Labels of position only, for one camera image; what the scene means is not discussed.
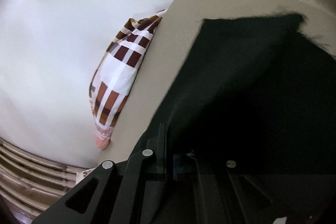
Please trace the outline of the black pants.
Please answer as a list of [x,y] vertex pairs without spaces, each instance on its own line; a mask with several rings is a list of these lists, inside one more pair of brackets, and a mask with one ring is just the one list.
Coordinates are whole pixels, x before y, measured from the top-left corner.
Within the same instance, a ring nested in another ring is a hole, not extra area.
[[335,59],[300,14],[206,19],[136,150],[167,125],[147,223],[335,223]]

